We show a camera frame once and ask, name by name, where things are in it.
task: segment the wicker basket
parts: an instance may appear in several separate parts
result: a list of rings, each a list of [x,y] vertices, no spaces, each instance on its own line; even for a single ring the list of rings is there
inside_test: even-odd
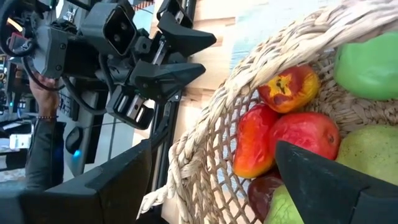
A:
[[[227,172],[234,155],[230,146],[236,141],[234,127],[258,102],[252,97],[255,89],[289,67],[309,63],[322,87],[305,110],[327,114],[342,136],[367,124],[396,125],[398,100],[353,97],[333,80],[333,61],[335,47],[397,28],[398,0],[347,0],[322,8],[260,43],[216,90],[196,125],[170,148],[167,185],[144,198],[141,212],[175,197],[180,223],[260,223],[249,215],[252,211],[242,188],[250,180]],[[220,171],[224,180],[218,179]]]

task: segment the person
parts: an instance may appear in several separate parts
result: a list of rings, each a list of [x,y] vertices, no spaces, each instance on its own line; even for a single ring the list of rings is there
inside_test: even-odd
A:
[[[58,81],[36,73],[43,85],[55,88]],[[29,79],[30,90],[37,101],[39,113],[27,153],[25,188],[47,190],[63,182],[63,132],[65,123],[57,121],[59,96]]]

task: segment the blue light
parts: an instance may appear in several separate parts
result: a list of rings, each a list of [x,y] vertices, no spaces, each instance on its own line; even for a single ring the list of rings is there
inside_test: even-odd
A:
[[[81,154],[80,150],[76,150],[73,156],[74,157],[79,157],[80,154]]]

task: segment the wooden surface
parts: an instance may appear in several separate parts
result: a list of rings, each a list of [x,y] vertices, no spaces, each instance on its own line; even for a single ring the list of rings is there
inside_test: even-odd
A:
[[[237,31],[234,27],[236,17],[247,7],[257,4],[265,4],[267,0],[249,0],[242,4],[239,0],[197,0],[194,18],[194,29],[211,32],[217,38],[217,42],[192,56],[191,61],[202,63],[206,67],[206,73],[189,84],[183,93],[183,98],[178,111],[174,142],[183,132],[194,124],[213,95],[230,73],[231,53]],[[160,7],[162,0],[155,3],[155,12]],[[154,16],[151,25],[151,35],[157,31],[157,19]],[[133,137],[133,145],[142,139],[149,137],[149,129],[136,130]],[[170,224],[178,223],[178,208],[173,200],[164,204],[163,217]]]

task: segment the bracelet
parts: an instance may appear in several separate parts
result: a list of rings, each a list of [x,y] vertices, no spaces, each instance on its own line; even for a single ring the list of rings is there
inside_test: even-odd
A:
[[[57,119],[58,116],[37,116],[37,119]]]

